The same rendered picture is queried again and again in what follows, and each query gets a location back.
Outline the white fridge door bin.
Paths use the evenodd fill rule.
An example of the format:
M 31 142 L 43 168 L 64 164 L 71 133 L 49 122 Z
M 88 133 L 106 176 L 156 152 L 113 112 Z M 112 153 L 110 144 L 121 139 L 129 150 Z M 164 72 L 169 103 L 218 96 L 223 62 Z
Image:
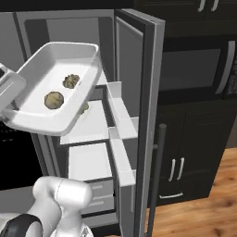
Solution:
M 113 119 L 120 139 L 131 139 L 138 136 L 138 131 L 133 122 L 137 118 L 131 118 L 121 96 L 121 82 L 109 82 L 106 85 L 107 101 L 112 112 Z
M 119 138 L 118 130 L 115 127 L 108 129 L 109 142 L 118 173 L 118 182 L 121 187 L 135 184 L 131 164 L 123 141 Z

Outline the grey fridge drawer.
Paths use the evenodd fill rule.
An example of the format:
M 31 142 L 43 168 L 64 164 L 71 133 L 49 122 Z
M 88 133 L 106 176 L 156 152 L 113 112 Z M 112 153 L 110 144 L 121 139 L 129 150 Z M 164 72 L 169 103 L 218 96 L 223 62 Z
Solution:
M 90 182 L 94 197 L 112 195 L 114 193 L 114 183 L 112 180 Z
M 83 215 L 106 211 L 114 208 L 114 196 L 101 196 L 94 199 L 87 207 L 85 207 L 81 213 Z

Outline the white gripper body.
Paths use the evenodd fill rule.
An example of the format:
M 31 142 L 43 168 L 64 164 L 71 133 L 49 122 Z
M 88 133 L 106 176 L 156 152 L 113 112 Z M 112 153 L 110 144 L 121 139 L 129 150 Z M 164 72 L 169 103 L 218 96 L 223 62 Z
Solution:
M 0 120 L 8 120 L 8 117 L 3 114 L 8 106 L 13 110 L 19 110 L 15 99 L 26 85 L 26 80 L 18 73 L 10 69 L 0 69 Z

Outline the grey fridge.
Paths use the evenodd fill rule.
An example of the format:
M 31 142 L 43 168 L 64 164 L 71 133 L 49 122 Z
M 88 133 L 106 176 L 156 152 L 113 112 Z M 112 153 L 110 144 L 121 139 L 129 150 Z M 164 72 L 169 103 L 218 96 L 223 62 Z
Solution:
M 18 13 L 17 19 L 28 56 L 48 42 L 91 43 L 100 46 L 102 54 L 102 73 L 89 101 L 101 100 L 108 128 L 114 125 L 107 101 L 106 83 L 115 75 L 113 19 L 109 11 L 99 14 L 97 11 L 76 13 Z M 113 154 L 108 138 L 85 143 L 61 144 L 61 136 L 33 134 L 32 140 L 39 157 L 43 174 L 69 177 L 69 149 L 73 146 L 105 143 L 112 171 L 110 178 L 86 181 L 107 181 L 114 183 L 114 208 L 106 211 L 82 215 L 86 224 L 96 231 L 113 231 L 119 229 L 118 201 L 116 197 L 116 173 Z

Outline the grey fridge door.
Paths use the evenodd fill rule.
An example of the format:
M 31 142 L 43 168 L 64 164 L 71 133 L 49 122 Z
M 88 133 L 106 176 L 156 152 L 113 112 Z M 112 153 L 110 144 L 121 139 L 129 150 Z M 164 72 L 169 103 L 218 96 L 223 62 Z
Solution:
M 135 184 L 121 187 L 117 173 L 118 223 L 121 237 L 144 237 L 165 21 L 134 9 L 117 10 L 114 17 L 114 81 L 121 82 L 130 117 L 138 119 L 138 136 L 121 139 Z

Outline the black built-in microwave oven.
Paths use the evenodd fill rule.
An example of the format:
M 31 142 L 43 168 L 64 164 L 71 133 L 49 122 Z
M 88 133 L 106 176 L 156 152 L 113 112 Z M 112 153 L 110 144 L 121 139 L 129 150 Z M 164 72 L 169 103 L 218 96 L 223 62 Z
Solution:
M 160 102 L 222 98 L 237 98 L 237 37 L 167 38 L 160 73 Z

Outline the white tupperware container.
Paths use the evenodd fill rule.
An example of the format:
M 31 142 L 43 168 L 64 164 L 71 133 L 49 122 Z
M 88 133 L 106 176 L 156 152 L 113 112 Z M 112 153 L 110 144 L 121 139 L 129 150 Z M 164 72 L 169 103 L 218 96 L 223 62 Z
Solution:
M 3 114 L 5 124 L 15 130 L 43 135 L 68 134 L 89 100 L 101 74 L 99 47 L 96 44 L 50 42 L 40 47 L 19 68 L 26 88 L 15 99 L 19 110 L 8 106 Z M 74 89 L 63 86 L 70 74 L 80 77 Z M 44 105 L 50 92 L 60 92 L 64 104 L 58 109 Z

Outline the white fridge shelf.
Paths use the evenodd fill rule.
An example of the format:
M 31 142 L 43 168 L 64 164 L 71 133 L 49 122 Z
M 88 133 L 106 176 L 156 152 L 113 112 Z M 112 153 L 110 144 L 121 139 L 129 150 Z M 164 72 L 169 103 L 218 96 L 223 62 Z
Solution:
M 108 126 L 101 100 L 89 101 L 89 108 L 80 115 L 73 129 L 60 137 L 61 144 L 85 143 L 108 138 Z
M 91 181 L 110 178 L 112 171 L 105 143 L 73 146 L 69 149 L 69 178 Z

